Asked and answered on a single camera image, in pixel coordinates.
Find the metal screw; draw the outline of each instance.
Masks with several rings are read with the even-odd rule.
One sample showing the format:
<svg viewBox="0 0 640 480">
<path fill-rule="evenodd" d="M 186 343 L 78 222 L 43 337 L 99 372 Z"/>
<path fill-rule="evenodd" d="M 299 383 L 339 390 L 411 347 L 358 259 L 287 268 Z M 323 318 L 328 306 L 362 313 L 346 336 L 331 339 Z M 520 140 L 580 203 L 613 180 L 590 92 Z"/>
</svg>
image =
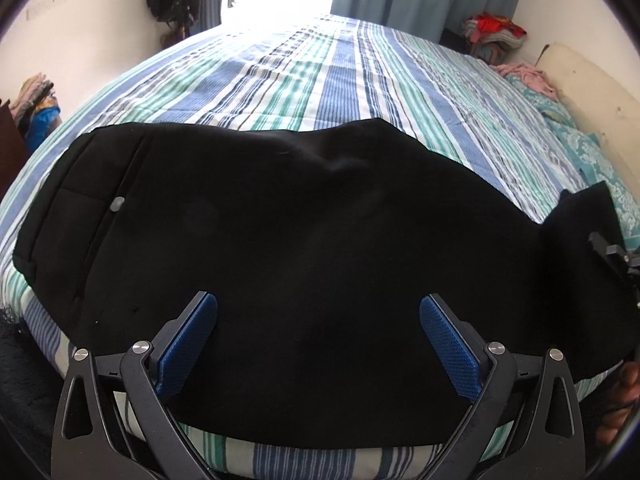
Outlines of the metal screw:
<svg viewBox="0 0 640 480">
<path fill-rule="evenodd" d="M 549 350 L 549 357 L 551 357 L 554 361 L 562 361 L 562 359 L 564 359 L 564 354 L 557 348 L 552 348 L 551 350 Z"/>
<path fill-rule="evenodd" d="M 498 343 L 497 341 L 494 341 L 493 343 L 489 343 L 489 352 L 491 352 L 492 354 L 502 355 L 504 354 L 505 350 L 506 348 L 502 343 Z"/>
<path fill-rule="evenodd" d="M 113 199 L 113 202 L 111 202 L 109 209 L 111 209 L 114 213 L 116 213 L 120 211 L 122 204 L 124 204 L 124 197 L 117 196 L 116 198 Z"/>
<path fill-rule="evenodd" d="M 149 350 L 150 344 L 149 341 L 138 341 L 133 345 L 133 353 L 134 354 L 143 354 L 147 350 Z"/>
<path fill-rule="evenodd" d="M 84 359 L 87 358 L 88 355 L 89 355 L 89 351 L 86 348 L 81 348 L 77 350 L 76 353 L 74 354 L 74 359 L 76 361 L 83 361 Z"/>
</svg>

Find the wall outlet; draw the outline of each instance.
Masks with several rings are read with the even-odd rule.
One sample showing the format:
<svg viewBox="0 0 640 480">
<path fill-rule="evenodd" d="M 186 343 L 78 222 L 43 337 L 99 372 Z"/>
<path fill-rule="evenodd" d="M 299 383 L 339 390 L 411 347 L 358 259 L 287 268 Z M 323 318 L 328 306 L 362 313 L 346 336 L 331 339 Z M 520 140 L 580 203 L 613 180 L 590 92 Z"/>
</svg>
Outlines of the wall outlet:
<svg viewBox="0 0 640 480">
<path fill-rule="evenodd" d="M 27 7 L 27 20 L 35 20 L 53 7 L 66 4 L 68 0 L 42 0 L 37 4 Z"/>
</svg>

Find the headboard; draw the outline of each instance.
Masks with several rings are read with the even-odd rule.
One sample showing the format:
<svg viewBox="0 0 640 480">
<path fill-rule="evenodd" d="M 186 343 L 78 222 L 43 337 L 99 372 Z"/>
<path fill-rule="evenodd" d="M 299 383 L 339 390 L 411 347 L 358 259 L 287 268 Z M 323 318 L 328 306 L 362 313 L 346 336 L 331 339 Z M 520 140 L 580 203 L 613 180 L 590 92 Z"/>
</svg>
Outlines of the headboard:
<svg viewBox="0 0 640 480">
<path fill-rule="evenodd" d="M 640 202 L 640 103 L 600 67 L 555 43 L 538 60 L 562 104 L 585 133 L 595 133 L 605 156 Z"/>
</svg>

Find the white wall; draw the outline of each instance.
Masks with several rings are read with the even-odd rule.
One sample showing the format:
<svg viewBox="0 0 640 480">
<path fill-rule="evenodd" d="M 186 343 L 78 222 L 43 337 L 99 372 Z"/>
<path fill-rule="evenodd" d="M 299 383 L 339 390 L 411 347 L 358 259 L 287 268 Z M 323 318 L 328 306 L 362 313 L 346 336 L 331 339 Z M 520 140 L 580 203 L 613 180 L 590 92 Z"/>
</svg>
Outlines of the white wall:
<svg viewBox="0 0 640 480">
<path fill-rule="evenodd" d="M 546 44 L 564 43 L 640 100 L 640 56 L 603 0 L 520 0 L 513 21 L 529 33 L 516 57 L 535 63 Z"/>
<path fill-rule="evenodd" d="M 117 76 L 160 50 L 166 26 L 146 0 L 68 0 L 33 20 L 30 0 L 0 43 L 0 98 L 43 72 L 54 83 L 63 118 Z"/>
</svg>

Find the finger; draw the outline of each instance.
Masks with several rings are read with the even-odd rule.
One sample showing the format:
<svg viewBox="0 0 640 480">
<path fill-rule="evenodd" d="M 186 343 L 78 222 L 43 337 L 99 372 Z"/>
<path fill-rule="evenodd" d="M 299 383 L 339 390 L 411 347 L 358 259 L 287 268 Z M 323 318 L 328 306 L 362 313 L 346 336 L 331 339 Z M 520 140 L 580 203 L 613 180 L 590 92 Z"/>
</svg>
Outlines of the finger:
<svg viewBox="0 0 640 480">
<path fill-rule="evenodd" d="M 613 442 L 613 439 L 618 434 L 618 430 L 613 428 L 607 428 L 606 426 L 600 426 L 596 431 L 596 442 L 601 446 L 608 446 Z"/>
<path fill-rule="evenodd" d="M 626 422 L 626 418 L 629 416 L 629 413 L 631 413 L 631 408 L 625 408 L 624 410 L 617 410 L 613 413 L 607 413 L 607 415 L 602 418 L 602 423 L 608 428 L 619 430 Z"/>
<path fill-rule="evenodd" d="M 624 386 L 634 386 L 638 383 L 640 376 L 640 363 L 629 362 L 625 363 L 620 368 L 620 382 Z"/>
<path fill-rule="evenodd" d="M 636 384 L 630 388 L 625 388 L 620 384 L 616 384 L 609 394 L 609 400 L 613 404 L 620 405 L 634 402 L 638 397 L 640 397 L 640 384 Z"/>
</svg>

